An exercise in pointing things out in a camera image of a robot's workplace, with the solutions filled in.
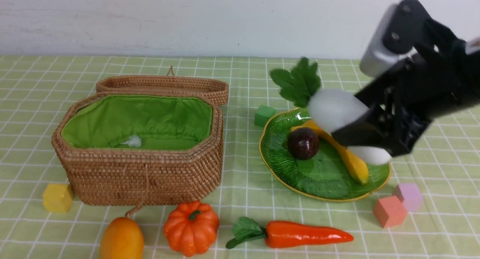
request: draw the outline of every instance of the toy carrot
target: toy carrot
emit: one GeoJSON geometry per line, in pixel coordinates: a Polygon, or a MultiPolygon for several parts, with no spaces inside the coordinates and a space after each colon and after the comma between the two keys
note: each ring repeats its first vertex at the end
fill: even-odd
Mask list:
{"type": "Polygon", "coordinates": [[[251,218],[241,217],[232,228],[235,238],[226,243],[227,249],[254,239],[265,239],[270,248],[289,248],[302,245],[325,245],[353,241],[353,236],[342,230],[308,226],[291,221],[271,221],[266,228],[251,218]]]}

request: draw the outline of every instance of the dark red fruit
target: dark red fruit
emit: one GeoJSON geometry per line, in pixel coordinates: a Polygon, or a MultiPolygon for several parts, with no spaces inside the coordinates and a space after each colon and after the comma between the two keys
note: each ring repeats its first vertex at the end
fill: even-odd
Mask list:
{"type": "Polygon", "coordinates": [[[301,127],[289,133],[286,143],[291,155],[299,160],[313,158],[320,148],[317,134],[308,127],[301,127]]]}

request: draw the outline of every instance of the basket loop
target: basket loop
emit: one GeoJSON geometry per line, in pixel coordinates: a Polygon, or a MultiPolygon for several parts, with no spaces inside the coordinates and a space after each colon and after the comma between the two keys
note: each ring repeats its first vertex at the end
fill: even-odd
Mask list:
{"type": "Polygon", "coordinates": [[[148,167],[147,165],[145,165],[145,181],[146,181],[146,190],[145,190],[145,194],[144,194],[144,197],[142,198],[142,200],[137,204],[137,206],[135,206],[134,208],[130,209],[129,211],[127,211],[127,213],[125,213],[125,217],[127,218],[130,218],[132,215],[134,215],[135,213],[137,213],[139,210],[142,209],[143,207],[143,204],[145,202],[145,200],[147,199],[147,196],[149,195],[149,175],[148,175],[148,167]]]}
{"type": "Polygon", "coordinates": [[[172,77],[175,77],[175,73],[173,73],[173,66],[170,66],[170,69],[168,69],[166,76],[168,76],[170,73],[172,74],[172,77]]]}

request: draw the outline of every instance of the green checkered tablecloth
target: green checkered tablecloth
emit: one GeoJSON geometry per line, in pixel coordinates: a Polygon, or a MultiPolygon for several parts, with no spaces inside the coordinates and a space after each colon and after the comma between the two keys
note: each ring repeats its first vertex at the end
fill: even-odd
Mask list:
{"type": "MultiPolygon", "coordinates": [[[[175,74],[230,84],[225,114],[225,165],[221,186],[204,199],[221,219],[217,243],[197,258],[419,259],[480,258],[480,107],[439,119],[413,155],[396,158],[389,184],[350,203],[299,196],[276,181],[259,156],[262,129],[253,125],[265,104],[293,108],[268,80],[268,70],[298,59],[255,57],[142,58],[0,56],[0,258],[98,257],[103,230],[127,207],[88,206],[75,199],[66,214],[48,213],[42,193],[49,182],[67,182],[50,136],[74,103],[94,93],[99,79],[119,74],[175,74]],[[379,196],[399,182],[416,182],[422,208],[398,227],[382,229],[372,214],[379,196]],[[268,249],[257,240],[226,250],[240,216],[261,223],[286,219],[334,226],[355,236],[340,245],[268,249]]],[[[370,78],[357,61],[317,59],[325,88],[358,90],[370,78]]],[[[145,237],[147,259],[177,258],[161,225],[173,206],[146,206],[134,217],[145,237]]]]}

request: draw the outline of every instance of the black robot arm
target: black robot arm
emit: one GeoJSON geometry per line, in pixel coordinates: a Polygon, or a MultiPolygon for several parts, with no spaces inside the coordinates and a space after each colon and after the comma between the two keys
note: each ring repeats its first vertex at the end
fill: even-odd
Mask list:
{"type": "Polygon", "coordinates": [[[437,117],[480,103],[480,38],[457,38],[418,0],[403,0],[385,13],[360,70],[374,77],[355,94],[369,110],[332,132],[344,146],[409,154],[437,117]],[[399,60],[413,48],[415,54],[399,60]]]}

